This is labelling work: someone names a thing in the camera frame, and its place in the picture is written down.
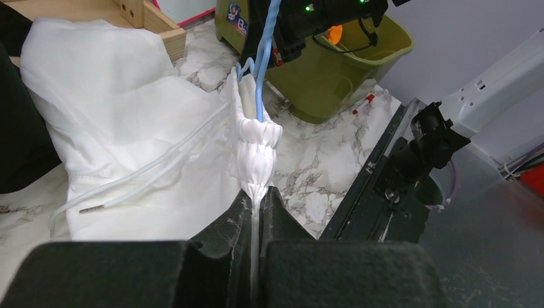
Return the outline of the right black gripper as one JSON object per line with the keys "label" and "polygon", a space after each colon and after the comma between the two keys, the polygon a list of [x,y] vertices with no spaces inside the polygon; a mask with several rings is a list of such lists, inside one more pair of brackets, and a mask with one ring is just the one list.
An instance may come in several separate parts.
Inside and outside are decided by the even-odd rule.
{"label": "right black gripper", "polygon": [[357,21],[370,42],[362,47],[348,49],[346,53],[362,51],[377,46],[378,35],[369,32],[362,21],[371,19],[374,27],[379,27],[386,10],[387,1],[281,1],[276,25],[273,28],[271,49],[279,52],[280,58],[270,56],[270,66],[280,66],[302,55],[306,47],[305,39],[311,37],[320,47],[332,51],[331,47],[320,43],[317,36],[333,26]]}

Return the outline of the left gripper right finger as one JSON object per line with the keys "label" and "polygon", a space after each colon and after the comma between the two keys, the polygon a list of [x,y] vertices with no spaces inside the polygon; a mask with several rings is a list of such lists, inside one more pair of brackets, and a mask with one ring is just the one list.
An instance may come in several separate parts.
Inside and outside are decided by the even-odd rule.
{"label": "left gripper right finger", "polygon": [[318,241],[270,187],[261,203],[259,307],[447,307],[430,255],[413,243]]}

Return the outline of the white shorts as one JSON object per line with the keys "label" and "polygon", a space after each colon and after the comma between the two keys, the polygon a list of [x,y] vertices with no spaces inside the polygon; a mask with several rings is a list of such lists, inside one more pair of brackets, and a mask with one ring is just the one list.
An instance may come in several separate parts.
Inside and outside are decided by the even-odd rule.
{"label": "white shorts", "polygon": [[179,77],[162,39],[104,20],[36,19],[22,80],[69,178],[74,241],[186,240],[232,204],[256,208],[282,127],[257,111],[255,80],[232,69],[219,94]]}

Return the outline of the pink framed whiteboard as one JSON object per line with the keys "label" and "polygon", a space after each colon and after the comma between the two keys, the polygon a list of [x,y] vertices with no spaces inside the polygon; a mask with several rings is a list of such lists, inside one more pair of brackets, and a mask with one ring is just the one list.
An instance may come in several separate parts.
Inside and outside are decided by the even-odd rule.
{"label": "pink framed whiteboard", "polygon": [[161,12],[180,27],[190,26],[213,15],[216,0],[151,0]]}

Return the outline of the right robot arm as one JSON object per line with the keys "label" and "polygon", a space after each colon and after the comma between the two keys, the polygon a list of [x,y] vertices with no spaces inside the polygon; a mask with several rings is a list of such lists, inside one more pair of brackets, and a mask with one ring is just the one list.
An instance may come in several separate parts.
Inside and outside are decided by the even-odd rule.
{"label": "right robot arm", "polygon": [[[257,81],[266,71],[302,55],[307,39],[333,53],[325,40],[334,26],[371,19],[378,28],[387,1],[250,1],[248,38],[241,58],[255,55]],[[410,123],[413,140],[394,151],[378,176],[375,190],[398,203],[433,169],[441,169],[453,154],[515,99],[543,84],[543,37],[533,35],[489,68],[460,95],[450,95],[418,112]]]}

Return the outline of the blue wire hanger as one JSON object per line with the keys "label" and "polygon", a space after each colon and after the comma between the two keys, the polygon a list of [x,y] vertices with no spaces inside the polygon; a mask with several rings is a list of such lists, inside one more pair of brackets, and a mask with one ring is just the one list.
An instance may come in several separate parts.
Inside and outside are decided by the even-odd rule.
{"label": "blue wire hanger", "polygon": [[250,70],[250,74],[256,80],[255,89],[255,104],[256,118],[259,122],[264,122],[264,106],[262,102],[262,87],[264,77],[269,65],[270,54],[272,50],[273,34],[275,30],[276,20],[280,11],[281,0],[271,0],[268,8],[268,13],[263,27],[263,32],[257,48],[257,59],[249,57],[242,66],[240,62],[236,63],[235,70],[237,73],[237,82],[242,80],[243,74]]}

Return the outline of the orange shorts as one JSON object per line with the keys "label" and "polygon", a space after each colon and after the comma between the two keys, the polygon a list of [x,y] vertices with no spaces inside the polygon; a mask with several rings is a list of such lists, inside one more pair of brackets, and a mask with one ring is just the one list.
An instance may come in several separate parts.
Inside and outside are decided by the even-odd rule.
{"label": "orange shorts", "polygon": [[327,40],[335,46],[338,45],[338,43],[340,42],[342,35],[343,35],[342,25],[332,26],[325,33],[325,37],[327,38]]}

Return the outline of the olive green plastic bin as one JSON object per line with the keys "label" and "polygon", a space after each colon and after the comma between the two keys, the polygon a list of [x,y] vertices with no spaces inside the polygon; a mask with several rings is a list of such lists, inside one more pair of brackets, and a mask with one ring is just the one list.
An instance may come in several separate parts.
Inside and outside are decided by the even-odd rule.
{"label": "olive green plastic bin", "polygon": [[[239,53],[237,62],[242,66],[246,62],[241,55],[248,38],[249,2],[218,1],[215,10],[217,38],[229,43]],[[380,74],[412,50],[410,35],[386,13],[378,28],[373,26],[371,19],[366,19],[363,25],[369,32],[378,35],[377,46],[346,53],[348,49],[370,42],[357,21],[348,22],[342,25],[343,35],[338,45],[332,44],[339,49],[339,53],[323,49],[308,38],[302,55],[280,67],[268,69],[264,83],[272,84],[292,104],[294,115],[299,119],[309,123],[326,121],[349,104],[349,98],[365,80],[378,79]],[[250,70],[243,74],[239,83],[235,71],[234,83],[235,97],[241,98],[243,111],[247,117],[256,119],[256,80]]]}

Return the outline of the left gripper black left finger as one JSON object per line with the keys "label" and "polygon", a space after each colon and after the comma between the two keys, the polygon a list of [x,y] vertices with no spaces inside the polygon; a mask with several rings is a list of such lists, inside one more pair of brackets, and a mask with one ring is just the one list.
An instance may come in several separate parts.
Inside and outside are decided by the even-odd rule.
{"label": "left gripper black left finger", "polygon": [[2,307],[246,307],[251,201],[188,241],[53,242],[33,249]]}

